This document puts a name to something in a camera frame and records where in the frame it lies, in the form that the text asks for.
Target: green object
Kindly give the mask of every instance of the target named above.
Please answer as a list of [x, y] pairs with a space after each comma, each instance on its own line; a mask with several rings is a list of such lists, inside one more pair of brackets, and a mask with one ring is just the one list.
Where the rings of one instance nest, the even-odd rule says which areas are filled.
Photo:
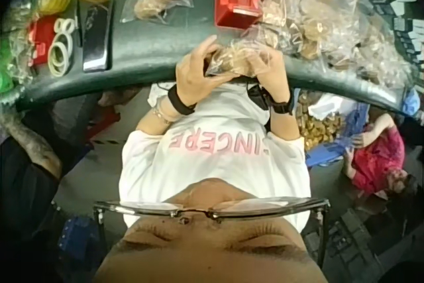
[[0, 70], [0, 93], [5, 93], [13, 89], [11, 77], [4, 71]]
[[11, 77], [7, 74], [7, 64], [12, 58], [9, 39], [2, 38], [0, 40], [0, 93], [5, 93], [13, 89]]
[[[169, 25], [147, 21], [120, 23], [124, 3], [125, 0], [115, 0], [110, 70], [83, 73], [82, 52], [76, 49], [69, 72], [61, 78], [33, 81], [26, 87], [18, 107], [27, 109], [114, 87], [175, 80], [176, 64], [208, 36], [218, 34], [219, 42], [224, 44], [240, 34], [239, 31], [215, 27], [215, 0], [193, 0], [194, 8], [170, 9]], [[74, 16], [73, 11], [69, 14], [69, 17]], [[293, 87], [334, 93], [390, 111], [401, 111], [403, 90], [390, 91], [366, 81], [346, 79], [342, 73], [325, 74], [311, 70], [309, 63], [293, 58], [286, 58], [286, 70]]]

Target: white t-shirt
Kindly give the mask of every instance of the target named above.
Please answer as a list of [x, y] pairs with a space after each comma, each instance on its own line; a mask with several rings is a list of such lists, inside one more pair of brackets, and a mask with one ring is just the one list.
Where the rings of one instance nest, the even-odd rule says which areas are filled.
[[[190, 184], [220, 178], [258, 198], [310, 197], [303, 138], [266, 134], [270, 116], [246, 88], [225, 84], [160, 136], [132, 132], [123, 149], [122, 201], [161, 202]], [[300, 232], [309, 212], [287, 216]], [[125, 215], [130, 227], [136, 217]]]

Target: person in red shirt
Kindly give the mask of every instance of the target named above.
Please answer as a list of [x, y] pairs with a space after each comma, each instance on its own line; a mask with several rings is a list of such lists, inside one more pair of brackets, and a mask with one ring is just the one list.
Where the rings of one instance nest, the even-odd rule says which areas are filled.
[[403, 169], [405, 147], [394, 120], [388, 114], [377, 118], [352, 138], [353, 149], [345, 154], [345, 173], [365, 194], [415, 193], [415, 178]]

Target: red shirt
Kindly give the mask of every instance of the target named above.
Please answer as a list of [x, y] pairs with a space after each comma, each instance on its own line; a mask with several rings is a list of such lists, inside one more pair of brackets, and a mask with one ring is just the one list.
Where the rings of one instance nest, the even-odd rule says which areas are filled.
[[398, 128], [386, 129], [372, 144], [355, 150], [352, 182], [367, 194], [375, 194], [387, 188], [387, 171], [402, 169], [404, 160], [405, 147]]

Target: eyebrow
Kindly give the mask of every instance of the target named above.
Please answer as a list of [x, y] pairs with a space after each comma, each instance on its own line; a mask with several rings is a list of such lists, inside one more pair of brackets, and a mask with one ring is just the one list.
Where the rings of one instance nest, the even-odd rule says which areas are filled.
[[[163, 249], [158, 245], [148, 243], [134, 243], [128, 241], [118, 242], [109, 253], [110, 256], [119, 253], [142, 252], [153, 249]], [[271, 256], [280, 260], [292, 260], [301, 263], [311, 262], [312, 259], [306, 251], [292, 245], [274, 245], [271, 247], [243, 247], [238, 249], [226, 249], [225, 251], [240, 254]]]
[[250, 255], [273, 256], [280, 260], [292, 260], [302, 263], [311, 262], [309, 254], [293, 245], [274, 245], [271, 247], [243, 247], [239, 249], [228, 249], [236, 253], [247, 253]]

